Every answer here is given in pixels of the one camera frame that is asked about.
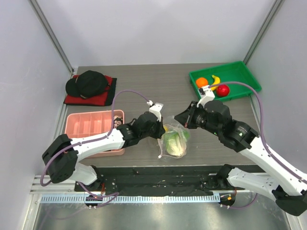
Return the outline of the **orange toy orange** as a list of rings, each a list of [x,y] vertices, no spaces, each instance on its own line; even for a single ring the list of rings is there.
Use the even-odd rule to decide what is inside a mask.
[[[202,87],[209,85],[208,80],[204,77],[200,77],[200,78],[196,79],[195,83],[196,83],[197,88],[202,88]]]

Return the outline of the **red toy apple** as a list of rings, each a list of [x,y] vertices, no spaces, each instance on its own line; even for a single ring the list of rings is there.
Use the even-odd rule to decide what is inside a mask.
[[[225,84],[219,85],[216,88],[216,94],[218,97],[226,97],[229,93],[230,93],[230,88]]]

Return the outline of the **yellow toy banana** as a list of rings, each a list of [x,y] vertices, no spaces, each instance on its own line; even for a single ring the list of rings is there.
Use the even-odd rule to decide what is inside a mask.
[[[213,83],[211,85],[212,86],[211,90],[215,91],[218,88],[218,84],[221,83],[221,80],[218,76],[215,76],[215,75],[212,75],[212,78],[213,78]]]

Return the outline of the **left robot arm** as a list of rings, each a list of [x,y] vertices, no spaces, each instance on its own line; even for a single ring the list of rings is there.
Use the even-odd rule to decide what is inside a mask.
[[[42,155],[45,164],[42,175],[48,174],[50,182],[54,184],[71,179],[91,191],[97,191],[102,185],[101,176],[94,166],[85,166],[80,163],[81,160],[105,151],[137,145],[147,137],[159,139],[164,133],[162,116],[145,112],[108,133],[75,139],[62,134]]]

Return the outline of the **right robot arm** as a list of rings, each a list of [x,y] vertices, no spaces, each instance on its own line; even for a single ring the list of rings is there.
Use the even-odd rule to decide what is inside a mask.
[[[273,200],[276,205],[293,216],[300,216],[307,209],[307,185],[304,173],[294,170],[281,156],[268,153],[260,135],[248,124],[234,120],[228,106],[214,100],[205,105],[193,101],[175,120],[188,129],[202,128],[218,137],[227,148],[246,156],[268,176],[262,177],[245,172],[235,166],[224,165],[217,174],[217,185],[222,189],[230,186],[244,188]]]

